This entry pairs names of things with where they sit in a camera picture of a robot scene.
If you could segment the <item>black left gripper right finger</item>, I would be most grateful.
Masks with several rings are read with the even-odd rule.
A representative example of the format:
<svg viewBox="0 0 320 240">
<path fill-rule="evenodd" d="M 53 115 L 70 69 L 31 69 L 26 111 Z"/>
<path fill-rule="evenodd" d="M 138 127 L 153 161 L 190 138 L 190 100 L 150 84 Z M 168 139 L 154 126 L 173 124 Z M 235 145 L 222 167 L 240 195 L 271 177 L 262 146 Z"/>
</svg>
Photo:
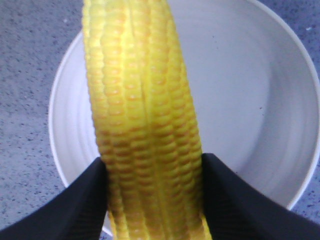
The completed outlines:
<svg viewBox="0 0 320 240">
<path fill-rule="evenodd" d="M 320 226 L 275 203 L 212 153 L 202 158 L 204 215 L 214 240 L 318 240 Z"/>
</svg>

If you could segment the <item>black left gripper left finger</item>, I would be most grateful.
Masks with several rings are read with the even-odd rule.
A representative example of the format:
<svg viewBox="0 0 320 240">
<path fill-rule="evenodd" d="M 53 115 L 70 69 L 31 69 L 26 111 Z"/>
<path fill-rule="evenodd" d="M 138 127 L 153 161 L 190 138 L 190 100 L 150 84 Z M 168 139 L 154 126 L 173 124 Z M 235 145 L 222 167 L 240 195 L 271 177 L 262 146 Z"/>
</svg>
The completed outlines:
<svg viewBox="0 0 320 240">
<path fill-rule="evenodd" d="M 63 192 L 15 224 L 2 240 L 98 240 L 107 212 L 107 171 L 100 158 Z"/>
</svg>

